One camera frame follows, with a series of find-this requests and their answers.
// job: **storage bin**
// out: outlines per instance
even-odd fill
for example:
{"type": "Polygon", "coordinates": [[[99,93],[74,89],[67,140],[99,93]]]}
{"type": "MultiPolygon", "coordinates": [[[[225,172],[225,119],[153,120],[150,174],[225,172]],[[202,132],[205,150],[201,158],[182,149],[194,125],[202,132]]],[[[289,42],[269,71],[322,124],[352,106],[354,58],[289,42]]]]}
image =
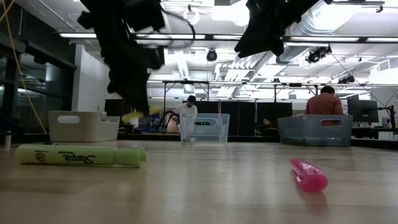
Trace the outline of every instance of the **storage bin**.
{"type": "Polygon", "coordinates": [[[52,142],[98,142],[118,138],[119,116],[97,112],[49,111],[52,142]]]}
{"type": "Polygon", "coordinates": [[[183,143],[228,142],[229,114],[181,114],[180,135],[183,143]]]}
{"type": "Polygon", "coordinates": [[[352,125],[353,117],[348,115],[278,118],[281,143],[301,146],[348,147],[351,144],[352,125]]]}

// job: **red shirt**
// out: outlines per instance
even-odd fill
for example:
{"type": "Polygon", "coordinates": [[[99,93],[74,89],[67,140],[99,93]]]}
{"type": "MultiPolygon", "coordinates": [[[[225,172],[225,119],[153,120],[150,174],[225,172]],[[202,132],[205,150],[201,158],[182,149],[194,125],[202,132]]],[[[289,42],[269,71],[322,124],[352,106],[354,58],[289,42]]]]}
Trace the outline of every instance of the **red shirt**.
{"type": "Polygon", "coordinates": [[[342,115],[343,107],[339,98],[329,93],[321,93],[308,100],[305,114],[342,115]]]}

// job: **pink highlighter cap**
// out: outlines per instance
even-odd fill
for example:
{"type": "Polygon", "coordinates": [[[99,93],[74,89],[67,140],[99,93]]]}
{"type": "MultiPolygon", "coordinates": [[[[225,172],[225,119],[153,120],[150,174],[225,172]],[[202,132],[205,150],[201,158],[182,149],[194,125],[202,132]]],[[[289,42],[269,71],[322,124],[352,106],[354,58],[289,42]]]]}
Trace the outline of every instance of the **pink highlighter cap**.
{"type": "Polygon", "coordinates": [[[325,173],[316,166],[301,159],[292,159],[291,175],[301,189],[307,192],[319,192],[328,186],[325,173]]]}

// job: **highlighter cap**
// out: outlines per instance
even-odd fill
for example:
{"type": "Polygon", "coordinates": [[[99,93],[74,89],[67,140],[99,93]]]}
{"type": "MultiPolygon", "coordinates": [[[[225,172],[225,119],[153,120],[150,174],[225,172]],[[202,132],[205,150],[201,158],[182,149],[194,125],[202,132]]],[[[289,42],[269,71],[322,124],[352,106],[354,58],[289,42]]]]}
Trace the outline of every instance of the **highlighter cap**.
{"type": "Polygon", "coordinates": [[[144,147],[119,148],[114,153],[114,163],[122,166],[142,167],[148,161],[144,147]]]}

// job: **wooden table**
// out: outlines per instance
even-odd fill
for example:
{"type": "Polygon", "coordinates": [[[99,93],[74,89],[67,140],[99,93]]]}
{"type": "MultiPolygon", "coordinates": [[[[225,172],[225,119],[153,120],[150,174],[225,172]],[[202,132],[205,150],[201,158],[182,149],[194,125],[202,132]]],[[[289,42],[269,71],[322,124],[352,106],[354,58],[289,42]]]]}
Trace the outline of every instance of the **wooden table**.
{"type": "Polygon", "coordinates": [[[397,223],[398,153],[380,149],[102,142],[146,147],[141,169],[20,166],[0,153],[0,223],[397,223]],[[297,189],[289,161],[326,173],[319,194],[297,189]]]}

